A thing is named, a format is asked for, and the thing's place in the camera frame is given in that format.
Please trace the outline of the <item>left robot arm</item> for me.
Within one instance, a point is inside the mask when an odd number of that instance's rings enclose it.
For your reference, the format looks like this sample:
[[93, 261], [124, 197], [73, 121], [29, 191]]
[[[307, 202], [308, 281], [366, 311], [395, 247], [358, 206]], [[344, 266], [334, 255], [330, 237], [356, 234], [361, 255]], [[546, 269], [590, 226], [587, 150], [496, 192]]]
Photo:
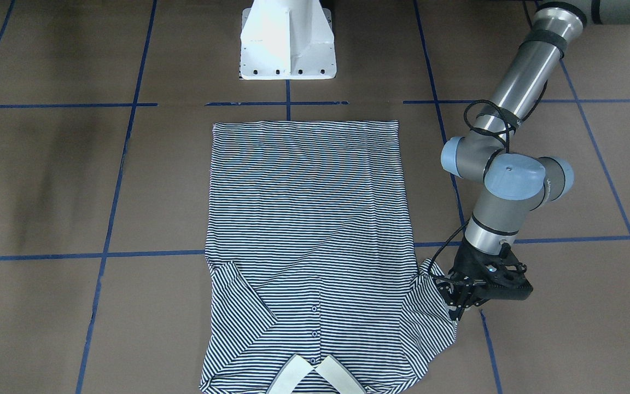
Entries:
[[533, 114], [553, 70], [571, 42], [590, 25], [630, 25], [630, 1], [544, 1], [530, 16], [530, 30], [493, 95], [463, 112], [469, 132], [449, 139], [441, 165], [482, 185], [462, 242], [447, 275], [435, 284], [450, 319], [490, 300], [523, 301], [533, 287], [512, 246], [528, 213], [561, 199], [575, 182], [558, 157], [532, 157], [512, 148], [515, 134]]

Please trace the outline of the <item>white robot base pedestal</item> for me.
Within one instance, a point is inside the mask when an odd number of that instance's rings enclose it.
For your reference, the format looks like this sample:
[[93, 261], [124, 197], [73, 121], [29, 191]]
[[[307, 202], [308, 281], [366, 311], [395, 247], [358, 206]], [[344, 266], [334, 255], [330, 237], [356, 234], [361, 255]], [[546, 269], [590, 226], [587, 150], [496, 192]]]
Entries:
[[242, 11], [240, 78], [335, 78], [332, 10], [326, 1], [254, 1]]

